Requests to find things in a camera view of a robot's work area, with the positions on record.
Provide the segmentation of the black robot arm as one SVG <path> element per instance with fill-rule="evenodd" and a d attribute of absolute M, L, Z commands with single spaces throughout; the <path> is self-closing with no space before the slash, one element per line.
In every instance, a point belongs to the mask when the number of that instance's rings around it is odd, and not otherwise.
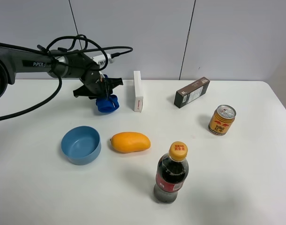
<path fill-rule="evenodd" d="M 100 73 L 100 65 L 80 51 L 40 51 L 0 43 L 0 97 L 17 73 L 46 72 L 53 78 L 77 78 L 82 86 L 74 97 L 109 98 L 113 89 L 123 85 L 121 78 L 108 78 Z"/>

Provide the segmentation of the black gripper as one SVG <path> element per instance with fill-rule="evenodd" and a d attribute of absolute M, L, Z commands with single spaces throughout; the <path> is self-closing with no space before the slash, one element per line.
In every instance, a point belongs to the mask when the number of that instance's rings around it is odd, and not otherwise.
<path fill-rule="evenodd" d="M 105 79 L 107 78 L 102 72 L 88 72 L 81 78 L 83 86 L 73 91 L 74 97 L 107 97 L 108 90 L 106 87 Z M 107 78 L 108 86 L 110 90 L 123 85 L 121 78 Z"/>

